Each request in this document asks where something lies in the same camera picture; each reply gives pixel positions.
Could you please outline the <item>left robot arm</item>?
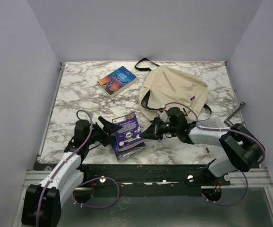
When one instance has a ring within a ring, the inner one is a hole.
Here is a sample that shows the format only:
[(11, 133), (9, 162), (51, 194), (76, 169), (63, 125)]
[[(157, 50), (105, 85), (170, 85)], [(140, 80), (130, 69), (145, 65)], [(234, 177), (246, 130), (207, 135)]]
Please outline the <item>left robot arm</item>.
[(28, 186), (25, 193), (21, 223), (30, 227), (55, 227), (58, 225), (62, 206), (77, 186), (84, 187), (90, 182), (89, 173), (81, 165), (89, 153), (90, 145), (99, 142), (111, 144), (113, 135), (121, 126), (103, 117), (98, 118), (100, 127), (92, 119), (76, 121), (74, 135), (66, 146), (63, 156), (51, 173), (38, 184)]

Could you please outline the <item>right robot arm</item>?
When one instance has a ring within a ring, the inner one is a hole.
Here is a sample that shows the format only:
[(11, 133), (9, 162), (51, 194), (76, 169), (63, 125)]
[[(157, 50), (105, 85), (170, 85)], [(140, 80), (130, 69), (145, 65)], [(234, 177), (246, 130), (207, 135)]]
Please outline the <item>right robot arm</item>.
[(141, 133), (146, 140), (162, 140), (164, 136), (177, 137), (186, 144), (206, 144), (223, 149), (224, 154), (208, 164), (203, 172), (203, 181), (214, 185), (220, 176), (234, 172), (248, 172), (265, 158), (263, 145), (242, 125), (226, 128), (211, 128), (199, 125), (198, 121), (188, 123), (178, 107), (159, 109), (151, 125)]

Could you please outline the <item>cream canvas backpack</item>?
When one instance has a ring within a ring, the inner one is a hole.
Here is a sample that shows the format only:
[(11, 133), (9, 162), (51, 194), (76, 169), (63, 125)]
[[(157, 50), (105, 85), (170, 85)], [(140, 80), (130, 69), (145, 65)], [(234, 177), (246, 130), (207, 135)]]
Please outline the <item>cream canvas backpack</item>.
[(154, 65), (157, 66), (154, 70), (135, 65), (136, 70), (149, 72), (137, 95), (140, 111), (147, 119), (153, 120), (158, 116), (158, 109), (170, 102), (184, 104), (195, 112), (185, 112), (189, 122), (193, 122), (202, 109), (206, 109), (208, 117), (211, 117), (212, 110), (206, 104), (208, 85), (205, 82), (190, 73), (165, 65)]

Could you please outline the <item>dark purple book underneath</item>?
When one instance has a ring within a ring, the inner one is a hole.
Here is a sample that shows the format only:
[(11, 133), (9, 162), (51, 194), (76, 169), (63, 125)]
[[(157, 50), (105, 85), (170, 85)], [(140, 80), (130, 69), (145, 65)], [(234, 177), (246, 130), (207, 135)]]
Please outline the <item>dark purple book underneath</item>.
[(118, 161), (130, 157), (146, 147), (144, 138), (140, 136), (142, 133), (141, 127), (135, 112), (114, 118), (112, 119), (112, 123), (121, 126), (120, 130), (112, 134), (116, 139), (111, 143)]

